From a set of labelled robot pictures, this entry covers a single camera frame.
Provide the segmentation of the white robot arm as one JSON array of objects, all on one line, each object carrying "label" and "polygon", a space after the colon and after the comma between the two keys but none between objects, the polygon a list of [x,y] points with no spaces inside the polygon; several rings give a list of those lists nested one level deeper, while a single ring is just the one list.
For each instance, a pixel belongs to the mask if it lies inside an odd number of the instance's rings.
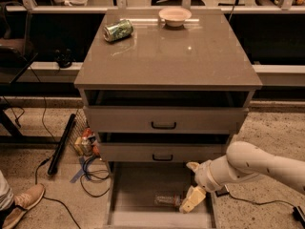
[{"label": "white robot arm", "polygon": [[269,154],[257,146],[237,141],[229,145],[226,154],[203,163],[188,162],[194,172],[196,186],[191,186],[179,207],[181,213],[191,212],[206,197],[206,193],[221,190],[229,183],[251,181],[259,175],[271,177],[303,194],[305,192],[305,162]]}]

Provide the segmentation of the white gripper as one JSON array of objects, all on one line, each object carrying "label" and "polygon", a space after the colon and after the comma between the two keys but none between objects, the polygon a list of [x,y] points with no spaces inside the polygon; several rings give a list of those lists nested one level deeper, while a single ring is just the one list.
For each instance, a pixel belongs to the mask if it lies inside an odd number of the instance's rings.
[{"label": "white gripper", "polygon": [[179,207],[179,211],[183,214],[190,213],[199,203],[206,198],[207,192],[215,192],[222,188],[218,184],[211,172],[210,160],[203,163],[188,162],[186,166],[195,173],[194,180],[199,186],[191,186]]}]

